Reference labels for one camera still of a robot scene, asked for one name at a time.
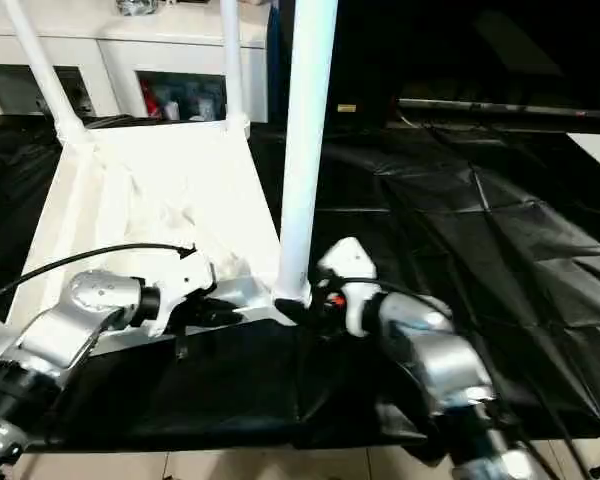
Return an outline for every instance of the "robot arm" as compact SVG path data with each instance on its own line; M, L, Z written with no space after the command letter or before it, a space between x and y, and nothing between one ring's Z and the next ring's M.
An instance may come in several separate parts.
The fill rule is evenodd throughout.
M455 466L455 480L540 477L527 452L497 429L489 413L496 400L489 373L471 344L455 332L444 303L383 292L374 284L371 259L353 238L338 242L319 266L326 271L322 298L329 298L330 291L346 297L339 303L345 305L347 331L372 336L418 382Z
M211 266L200 254L184 258L180 267L183 272L172 272L155 286L102 270L79 273L55 306L7 343L0 352L0 466L17 461L34 423L53 406L105 330L156 320L149 334L158 336L189 293L214 285Z

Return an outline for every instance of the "white cabinet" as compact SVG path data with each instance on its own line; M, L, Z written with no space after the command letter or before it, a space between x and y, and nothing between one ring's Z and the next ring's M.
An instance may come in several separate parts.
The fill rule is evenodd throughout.
M224 116L220 0L161 3L144 17L121 16L114 0L21 1L79 114L141 117L149 105L164 115L170 104L181 119ZM269 6L239 12L244 106L266 122ZM0 113L37 113L41 98L0 2Z
M96 40L43 38L42 42L78 114L120 113ZM0 36L0 113L38 113L44 110L41 102L42 95L18 40Z
M147 116L143 86L145 89L150 86L151 94L159 97L156 100L160 104L170 100L178 103L182 119L191 116L185 109L193 110L192 115L200 115L195 111L200 96L211 96L216 110L224 109L224 52L221 46L118 40L101 40L99 44L123 113ZM266 51L242 48L241 56L246 112L252 121L266 122Z

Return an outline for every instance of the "black plastic sheet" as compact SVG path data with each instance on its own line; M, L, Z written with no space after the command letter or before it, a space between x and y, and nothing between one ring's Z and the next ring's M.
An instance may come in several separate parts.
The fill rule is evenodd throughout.
M278 222L284 135L254 125L250 146ZM30 222L9 212L2 228L30 239ZM600 166L568 137L328 134L312 262L348 235L380 278L452 307L531 436L559 436L540 399L573 436L600 435ZM441 454L417 390L370 339L258 322L188 342L183 362L171 342L90 359L36 448L396 443Z

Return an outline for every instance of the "floor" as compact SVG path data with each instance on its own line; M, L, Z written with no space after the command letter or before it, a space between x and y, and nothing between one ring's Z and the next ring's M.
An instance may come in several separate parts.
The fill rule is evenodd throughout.
M563 442L536 442L563 480L581 480ZM578 441L589 466L600 464L600 439ZM25 455L10 480L451 480L445 459L430 469L399 447L296 451Z

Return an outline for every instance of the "white countertop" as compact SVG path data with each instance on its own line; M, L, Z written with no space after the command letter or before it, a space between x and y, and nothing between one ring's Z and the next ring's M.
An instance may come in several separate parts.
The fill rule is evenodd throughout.
M115 0L22 0L40 36L222 45L220 1L160 5L158 12L123 17ZM243 47L265 48L269 5L240 4ZM0 1L0 35L14 35Z

